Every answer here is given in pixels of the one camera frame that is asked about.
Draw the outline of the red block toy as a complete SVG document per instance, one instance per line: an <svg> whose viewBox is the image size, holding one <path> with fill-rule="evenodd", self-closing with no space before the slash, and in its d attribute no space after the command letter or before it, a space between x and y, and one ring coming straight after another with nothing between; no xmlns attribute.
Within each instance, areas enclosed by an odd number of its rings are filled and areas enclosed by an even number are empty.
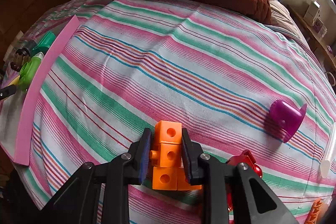
<svg viewBox="0 0 336 224"><path fill-rule="evenodd" d="M236 166L239 163L244 162L250 167L254 167L256 164L256 160L252 155L251 151L246 149L240 155L232 156L226 161L226 164Z"/></svg>

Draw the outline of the white pillow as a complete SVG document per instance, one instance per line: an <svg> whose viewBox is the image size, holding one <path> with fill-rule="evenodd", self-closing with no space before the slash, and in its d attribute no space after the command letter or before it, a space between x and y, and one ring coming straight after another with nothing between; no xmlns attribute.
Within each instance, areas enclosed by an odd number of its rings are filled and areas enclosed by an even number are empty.
<svg viewBox="0 0 336 224"><path fill-rule="evenodd" d="M269 4L271 10L270 25L287 30L291 34L294 34L298 38L302 39L302 32L291 18L288 9L278 0L270 0Z"/></svg>

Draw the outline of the green plug-in device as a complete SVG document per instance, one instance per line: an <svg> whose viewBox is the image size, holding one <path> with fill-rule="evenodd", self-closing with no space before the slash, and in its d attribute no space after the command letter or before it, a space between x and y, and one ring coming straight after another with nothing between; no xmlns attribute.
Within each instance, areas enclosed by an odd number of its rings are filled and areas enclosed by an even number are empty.
<svg viewBox="0 0 336 224"><path fill-rule="evenodd" d="M18 82L18 87L21 91L26 92L27 89L29 88L35 73L38 70L39 65L41 64L43 58L44 58L44 53L39 52L36 55L34 55L29 62L25 63L20 72L20 78Z"/></svg>

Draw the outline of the pink edged tray box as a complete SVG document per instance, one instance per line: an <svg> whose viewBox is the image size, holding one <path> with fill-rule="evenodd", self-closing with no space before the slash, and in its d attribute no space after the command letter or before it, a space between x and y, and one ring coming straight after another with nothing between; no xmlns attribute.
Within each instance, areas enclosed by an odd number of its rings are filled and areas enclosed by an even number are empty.
<svg viewBox="0 0 336 224"><path fill-rule="evenodd" d="M26 92L18 87L19 72L14 72L1 84L1 89L12 84L17 86L14 95L1 100L1 147L15 164L30 164L34 112L41 86L53 63L79 26L77 16L67 20L67 25L56 36Z"/></svg>

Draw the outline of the red cylinder toy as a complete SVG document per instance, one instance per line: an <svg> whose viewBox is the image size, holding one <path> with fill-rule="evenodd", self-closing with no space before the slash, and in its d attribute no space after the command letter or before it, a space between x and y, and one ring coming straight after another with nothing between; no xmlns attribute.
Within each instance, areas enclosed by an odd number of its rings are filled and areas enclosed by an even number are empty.
<svg viewBox="0 0 336 224"><path fill-rule="evenodd" d="M257 164L254 164L254 165L253 165L253 170L254 170L254 172L255 172L260 178L263 177L263 172L262 172L261 168L260 168Z"/></svg>

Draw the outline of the teal flanged plastic spool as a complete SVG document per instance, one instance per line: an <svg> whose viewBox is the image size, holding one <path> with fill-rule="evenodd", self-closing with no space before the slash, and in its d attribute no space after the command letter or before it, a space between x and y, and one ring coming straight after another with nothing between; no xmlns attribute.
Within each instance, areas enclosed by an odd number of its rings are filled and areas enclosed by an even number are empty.
<svg viewBox="0 0 336 224"><path fill-rule="evenodd" d="M31 56L35 56L40 52L45 55L47 51L50 49L55 39L56 36L53 32L51 31L46 32L45 35L37 43L37 45L33 47L31 51Z"/></svg>

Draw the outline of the striped bed sheet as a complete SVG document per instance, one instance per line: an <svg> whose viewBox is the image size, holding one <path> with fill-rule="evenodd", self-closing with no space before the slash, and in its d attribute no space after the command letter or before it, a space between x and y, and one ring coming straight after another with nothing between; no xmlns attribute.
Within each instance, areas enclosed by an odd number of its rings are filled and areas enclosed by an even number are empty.
<svg viewBox="0 0 336 224"><path fill-rule="evenodd" d="M335 168L319 171L335 93L305 39L185 0L73 0L19 45L74 15L80 27L38 95L30 164L15 167L24 188L12 196L30 220L82 163L111 161L161 120L181 122L220 161L250 150L299 223L315 200L335 196ZM276 100L307 104L287 143L269 116Z"/></svg>

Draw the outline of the grey black cylinder container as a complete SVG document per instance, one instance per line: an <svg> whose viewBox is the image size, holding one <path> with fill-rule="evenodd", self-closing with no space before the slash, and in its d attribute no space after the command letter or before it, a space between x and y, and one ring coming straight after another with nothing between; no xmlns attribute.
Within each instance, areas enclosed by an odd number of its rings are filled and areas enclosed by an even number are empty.
<svg viewBox="0 0 336 224"><path fill-rule="evenodd" d="M33 48L37 45L36 41L29 40L24 41L20 44L19 48L16 50L16 54L21 56L32 56Z"/></svg>

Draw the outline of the white box on desk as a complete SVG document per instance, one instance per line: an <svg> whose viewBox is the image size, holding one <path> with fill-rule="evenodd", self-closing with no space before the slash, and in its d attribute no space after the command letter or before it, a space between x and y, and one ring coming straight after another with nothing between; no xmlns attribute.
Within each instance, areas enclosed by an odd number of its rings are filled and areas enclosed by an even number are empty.
<svg viewBox="0 0 336 224"><path fill-rule="evenodd" d="M309 7L307 8L307 11L303 17L303 20L309 25L313 26L315 21L320 15L320 4L317 2L317 0L311 0L311 3Z"/></svg>

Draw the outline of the white translucent tube case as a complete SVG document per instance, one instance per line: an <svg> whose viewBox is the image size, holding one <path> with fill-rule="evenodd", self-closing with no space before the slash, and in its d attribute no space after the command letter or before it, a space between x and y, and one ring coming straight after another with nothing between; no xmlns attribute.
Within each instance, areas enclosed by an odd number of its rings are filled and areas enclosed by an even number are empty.
<svg viewBox="0 0 336 224"><path fill-rule="evenodd" d="M327 178L329 170L331 168L331 164L335 157L335 123L331 126L331 132L329 135L329 139L323 154L323 158L320 164L320 174L322 178Z"/></svg>

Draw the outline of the orange linked cube blocks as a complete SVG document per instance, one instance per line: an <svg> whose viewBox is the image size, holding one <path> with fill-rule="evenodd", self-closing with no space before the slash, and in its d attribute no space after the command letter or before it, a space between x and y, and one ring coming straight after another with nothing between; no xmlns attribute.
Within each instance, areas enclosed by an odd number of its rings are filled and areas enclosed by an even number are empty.
<svg viewBox="0 0 336 224"><path fill-rule="evenodd" d="M182 124L159 121L154 128L154 143L149 159L153 166L152 188L154 190L191 191L201 190L201 185L187 182L182 168Z"/></svg>

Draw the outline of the wooden bedside desk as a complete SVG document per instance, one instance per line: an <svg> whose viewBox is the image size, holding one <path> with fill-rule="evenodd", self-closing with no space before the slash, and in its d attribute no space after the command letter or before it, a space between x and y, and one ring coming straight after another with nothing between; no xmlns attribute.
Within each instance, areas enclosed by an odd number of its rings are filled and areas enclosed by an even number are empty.
<svg viewBox="0 0 336 224"><path fill-rule="evenodd" d="M319 49L322 51L322 55L324 60L328 63L328 65L335 71L335 57L332 53L327 49L327 44L324 42L323 38L319 38L318 35L314 32L311 26L309 26L304 20L303 17L295 11L290 5L286 5L291 17L293 20L296 20L299 26L307 33L309 37L309 46L312 52Z"/></svg>

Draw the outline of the orange plastic rack piece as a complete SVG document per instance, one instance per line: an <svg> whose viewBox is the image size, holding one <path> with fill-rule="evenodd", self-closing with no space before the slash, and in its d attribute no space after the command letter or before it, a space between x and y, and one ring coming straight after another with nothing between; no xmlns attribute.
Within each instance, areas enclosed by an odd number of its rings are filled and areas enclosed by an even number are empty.
<svg viewBox="0 0 336 224"><path fill-rule="evenodd" d="M315 200L304 224L317 224L324 216L328 208L329 204L327 202L321 200L320 198Z"/></svg>

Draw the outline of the brown massage brush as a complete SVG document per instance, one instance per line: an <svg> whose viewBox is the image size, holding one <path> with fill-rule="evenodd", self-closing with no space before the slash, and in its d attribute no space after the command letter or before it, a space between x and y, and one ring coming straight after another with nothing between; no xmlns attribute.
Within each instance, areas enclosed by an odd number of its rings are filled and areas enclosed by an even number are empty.
<svg viewBox="0 0 336 224"><path fill-rule="evenodd" d="M13 71L20 72L22 66L25 65L25 63L28 63L30 59L30 55L19 55L16 53L13 61L10 63L10 67Z"/></svg>

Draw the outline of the magenta flanged plastic cup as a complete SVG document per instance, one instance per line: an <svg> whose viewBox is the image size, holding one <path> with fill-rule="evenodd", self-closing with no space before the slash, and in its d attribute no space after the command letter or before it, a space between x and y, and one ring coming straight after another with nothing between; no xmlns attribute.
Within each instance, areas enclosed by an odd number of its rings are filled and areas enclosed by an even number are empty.
<svg viewBox="0 0 336 224"><path fill-rule="evenodd" d="M278 128L285 132L282 139L284 143L295 135L306 116L306 111L306 103L300 108L284 100L276 100L271 104L269 116Z"/></svg>

